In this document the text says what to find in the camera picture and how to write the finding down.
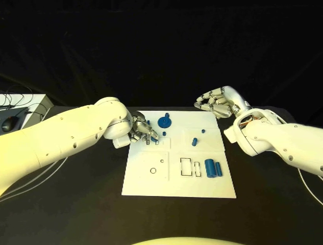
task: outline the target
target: white board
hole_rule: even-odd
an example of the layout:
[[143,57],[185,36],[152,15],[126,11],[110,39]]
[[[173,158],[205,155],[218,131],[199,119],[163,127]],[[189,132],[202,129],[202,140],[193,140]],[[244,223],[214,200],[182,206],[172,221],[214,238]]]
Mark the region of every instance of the white board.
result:
[[[172,125],[163,129],[157,120],[166,112]],[[140,140],[130,145],[123,195],[237,198],[214,114],[203,111],[141,113],[159,134],[159,144],[150,141],[147,145]],[[196,146],[192,146],[193,138],[198,138]],[[222,177],[206,177],[206,159],[221,163]]]

